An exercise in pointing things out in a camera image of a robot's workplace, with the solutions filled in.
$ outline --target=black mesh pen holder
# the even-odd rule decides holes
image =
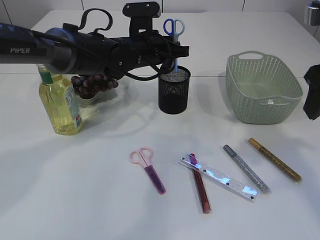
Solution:
[[[187,108],[191,73],[183,66],[177,72],[159,76],[159,108],[166,114],[180,114]]]

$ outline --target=white wall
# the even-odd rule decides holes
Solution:
[[[32,28],[51,10],[82,10],[81,0],[3,0],[12,24]]]
[[[163,0],[163,12],[201,13],[242,11],[244,0]]]
[[[150,0],[157,2],[162,7],[162,0]],[[84,9],[100,8],[106,10],[122,10],[128,3],[147,2],[147,0],[83,0]]]
[[[0,23],[10,24],[10,20],[6,12],[4,3],[1,0],[0,0]]]
[[[51,10],[82,10],[103,8],[122,10],[126,3],[143,0],[0,0],[0,22],[32,28]],[[312,0],[154,0],[163,5],[163,12],[206,12],[206,11],[239,11],[248,12],[288,12],[310,34],[315,35],[317,27],[304,25],[305,5]],[[315,35],[320,41],[320,30]]]
[[[314,35],[316,26],[304,24],[305,6],[312,0],[245,0],[247,12],[287,12],[295,18],[310,34]]]

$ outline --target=clear ruler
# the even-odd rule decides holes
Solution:
[[[181,157],[179,162],[188,168],[192,168],[198,171],[202,175],[209,178],[215,184],[223,187],[224,189],[229,190],[230,192],[252,203],[256,200],[258,194],[257,190],[232,179],[224,173],[199,161],[197,158],[190,154],[186,154],[185,156]]]

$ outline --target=purple grapes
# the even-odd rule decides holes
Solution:
[[[106,78],[101,74],[72,76],[74,91],[83,99],[93,98],[99,91],[117,88],[119,83],[115,79]]]

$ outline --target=white table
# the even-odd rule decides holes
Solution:
[[[302,102],[282,124],[244,124],[230,109],[224,77],[193,77],[187,110],[167,115],[158,109],[156,80],[124,78],[117,97],[99,103],[83,131],[67,137],[51,129],[37,74],[0,78],[0,239],[319,239],[319,121],[306,118]],[[303,181],[292,183],[247,143],[250,137]],[[272,193],[250,203],[205,179],[212,213],[204,215],[192,174],[175,162],[195,152],[252,185],[224,153],[224,144]],[[165,195],[128,160],[142,146],[154,150]]]
[[[105,36],[128,36],[130,19],[121,11],[110,13],[113,27],[105,32]],[[62,28],[63,23],[79,26],[82,14],[82,10],[54,10],[33,29],[45,32],[50,28]],[[225,76],[227,58],[249,50],[279,57],[296,77],[303,77],[310,66],[319,64],[319,43],[285,12],[163,13],[153,20],[154,29],[161,34],[164,34],[163,22],[167,18],[180,18],[185,22],[185,32],[179,39],[182,45],[190,46],[190,57],[181,58],[179,64],[187,67],[192,76]],[[105,14],[91,12],[82,31],[92,32],[107,24]],[[150,67],[133,72],[141,76],[154,73]],[[0,73],[36,74],[37,68],[34,65],[0,64]]]

